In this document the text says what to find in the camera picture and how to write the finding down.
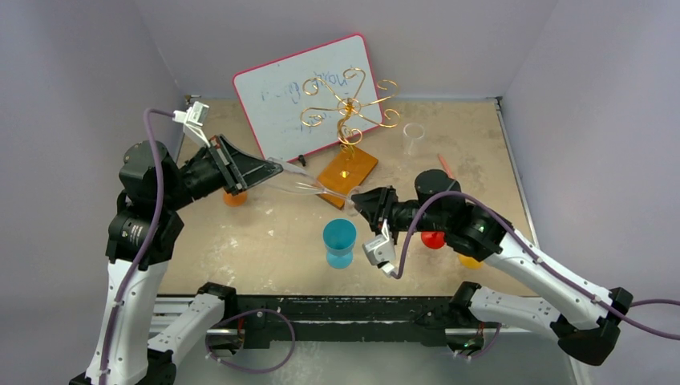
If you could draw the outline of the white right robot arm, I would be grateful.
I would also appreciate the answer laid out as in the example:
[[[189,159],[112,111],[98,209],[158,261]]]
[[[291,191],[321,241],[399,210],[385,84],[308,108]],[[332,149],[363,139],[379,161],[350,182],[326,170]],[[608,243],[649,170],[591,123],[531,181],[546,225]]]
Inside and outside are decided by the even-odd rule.
[[[368,222],[374,238],[363,245],[370,263],[390,278],[403,276],[408,247],[417,232],[443,234],[459,255],[489,265],[528,287],[530,298],[464,282],[450,305],[460,326],[474,321],[518,327],[552,339],[568,356],[600,366],[620,336],[621,317],[632,294],[599,286],[542,252],[510,221],[474,197],[444,171],[430,169],[415,179],[417,197],[401,201],[393,187],[353,192],[348,202]]]

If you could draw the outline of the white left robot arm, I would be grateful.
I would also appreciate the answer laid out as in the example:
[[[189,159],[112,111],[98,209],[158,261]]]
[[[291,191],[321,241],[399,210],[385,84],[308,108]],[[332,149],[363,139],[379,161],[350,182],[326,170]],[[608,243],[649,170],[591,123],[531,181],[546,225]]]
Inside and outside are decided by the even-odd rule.
[[[179,211],[217,190],[243,193],[282,170],[235,148],[224,136],[213,137],[183,165],[156,140],[127,150],[119,171],[123,191],[108,227],[103,324],[91,363],[74,383],[171,384],[180,362],[211,326],[237,322],[235,289],[209,282],[187,310],[149,337],[160,283],[184,227]]]

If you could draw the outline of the clear wine glass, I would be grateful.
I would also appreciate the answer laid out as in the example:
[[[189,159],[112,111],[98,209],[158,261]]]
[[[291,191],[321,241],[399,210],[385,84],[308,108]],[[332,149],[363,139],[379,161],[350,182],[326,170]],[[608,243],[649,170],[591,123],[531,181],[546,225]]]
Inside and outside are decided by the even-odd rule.
[[[265,182],[266,186],[286,193],[303,196],[317,195],[320,197],[339,198],[343,201],[342,210],[346,215],[350,217],[359,215],[354,202],[350,199],[354,194],[358,193],[357,188],[352,189],[350,192],[338,192],[325,186],[316,176],[313,176],[304,168],[274,157],[269,157],[266,160],[280,166],[282,169],[281,173]]]

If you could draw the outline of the orange plastic wine glass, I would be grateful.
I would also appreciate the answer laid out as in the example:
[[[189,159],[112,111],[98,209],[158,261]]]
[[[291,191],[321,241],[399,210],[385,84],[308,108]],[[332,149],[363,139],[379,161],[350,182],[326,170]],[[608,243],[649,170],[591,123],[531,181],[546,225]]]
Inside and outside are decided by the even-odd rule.
[[[238,207],[242,206],[245,204],[245,202],[248,199],[248,193],[247,192],[240,192],[236,195],[228,193],[228,192],[223,192],[222,195],[222,200],[225,205],[228,207]]]

